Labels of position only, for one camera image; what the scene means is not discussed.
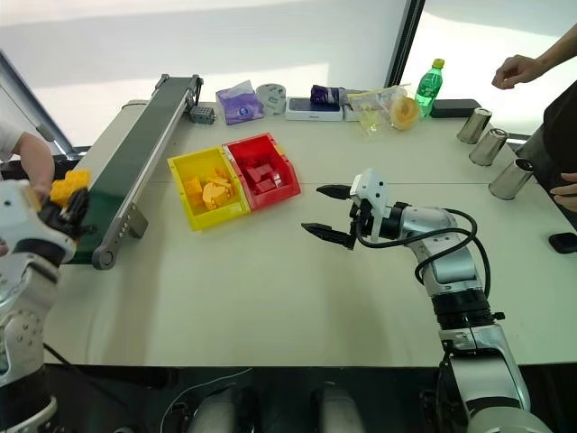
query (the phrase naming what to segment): black phone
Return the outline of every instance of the black phone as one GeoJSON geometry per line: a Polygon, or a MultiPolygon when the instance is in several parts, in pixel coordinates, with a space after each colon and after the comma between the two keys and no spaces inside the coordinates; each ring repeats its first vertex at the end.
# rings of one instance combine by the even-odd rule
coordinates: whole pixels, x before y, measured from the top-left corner
{"type": "Polygon", "coordinates": [[[549,236],[549,244],[561,254],[577,253],[577,235],[575,233],[559,233],[549,236]]]}
{"type": "Polygon", "coordinates": [[[479,107],[474,99],[437,99],[431,109],[431,117],[469,117],[479,107]]]}

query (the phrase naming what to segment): green bottle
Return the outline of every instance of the green bottle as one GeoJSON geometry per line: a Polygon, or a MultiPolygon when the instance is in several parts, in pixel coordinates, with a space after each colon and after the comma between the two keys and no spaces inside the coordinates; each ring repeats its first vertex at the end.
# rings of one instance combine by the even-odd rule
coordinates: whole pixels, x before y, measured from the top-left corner
{"type": "Polygon", "coordinates": [[[441,90],[441,85],[443,84],[441,69],[443,69],[443,66],[443,59],[435,59],[433,67],[421,78],[421,82],[418,84],[415,100],[423,117],[431,113],[436,96],[441,90]]]}

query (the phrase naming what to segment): tabletop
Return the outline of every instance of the tabletop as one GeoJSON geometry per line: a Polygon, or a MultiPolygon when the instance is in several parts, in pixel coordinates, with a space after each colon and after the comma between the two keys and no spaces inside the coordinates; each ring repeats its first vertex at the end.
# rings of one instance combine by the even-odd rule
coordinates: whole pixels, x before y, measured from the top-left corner
{"type": "MultiPolygon", "coordinates": [[[[413,276],[412,253],[360,245],[350,252],[300,227],[346,230],[349,205],[315,189],[350,183],[371,166],[389,182],[391,201],[475,217],[491,262],[491,307],[506,313],[501,325],[519,363],[577,361],[577,266],[547,242],[571,227],[535,183],[515,200],[494,198],[487,184],[512,154],[475,166],[471,146],[454,138],[461,124],[427,119],[367,142],[356,124],[181,121],[164,159],[271,132],[295,165],[302,194],[192,232],[161,161],[139,201],[149,220],[144,238],[127,239],[110,271],[64,267],[47,343],[76,364],[438,365],[438,326],[413,276]]],[[[122,130],[113,122],[103,136],[122,130]]],[[[96,145],[94,155],[105,149],[96,145]]]]}

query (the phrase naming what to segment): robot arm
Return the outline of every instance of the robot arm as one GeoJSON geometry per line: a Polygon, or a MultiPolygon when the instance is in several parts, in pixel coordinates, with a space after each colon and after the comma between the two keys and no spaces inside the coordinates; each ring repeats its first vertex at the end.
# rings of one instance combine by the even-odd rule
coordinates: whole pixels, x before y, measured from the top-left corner
{"type": "Polygon", "coordinates": [[[56,400],[44,376],[44,319],[57,296],[59,267],[76,251],[88,192],[66,208],[42,209],[27,180],[0,182],[0,431],[52,431],[56,400]]]}
{"type": "Polygon", "coordinates": [[[472,255],[458,235],[473,239],[474,220],[471,218],[474,226],[470,233],[457,228],[451,213],[464,215],[461,212],[404,203],[389,206],[387,186],[372,169],[358,175],[350,188],[333,185],[318,190],[332,198],[353,200],[351,230],[346,234],[329,226],[303,224],[307,231],[349,249],[357,240],[372,248],[405,245],[425,265],[417,267],[417,277],[433,302],[445,353],[440,365],[440,392],[450,413],[439,410],[443,431],[464,431],[468,426],[467,431],[474,433],[505,432],[508,428],[549,432],[529,412],[527,387],[503,329],[496,323],[504,315],[490,312],[472,255]],[[364,236],[370,236],[371,242],[364,236]],[[379,237],[393,241],[375,244],[379,237]],[[487,411],[498,411],[499,415],[487,416],[487,411]]]}

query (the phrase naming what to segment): yellow bin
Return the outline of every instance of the yellow bin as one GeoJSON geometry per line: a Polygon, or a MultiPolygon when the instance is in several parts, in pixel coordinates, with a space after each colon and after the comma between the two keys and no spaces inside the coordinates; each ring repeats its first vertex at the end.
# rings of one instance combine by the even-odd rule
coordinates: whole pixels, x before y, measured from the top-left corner
{"type": "Polygon", "coordinates": [[[211,147],[203,151],[168,158],[167,161],[179,189],[180,201],[193,230],[203,230],[251,211],[244,196],[243,186],[222,148],[211,147]],[[215,210],[208,210],[203,204],[192,203],[187,197],[183,184],[195,176],[204,182],[204,179],[215,176],[216,173],[226,173],[226,177],[233,185],[234,194],[228,202],[215,210]]]}

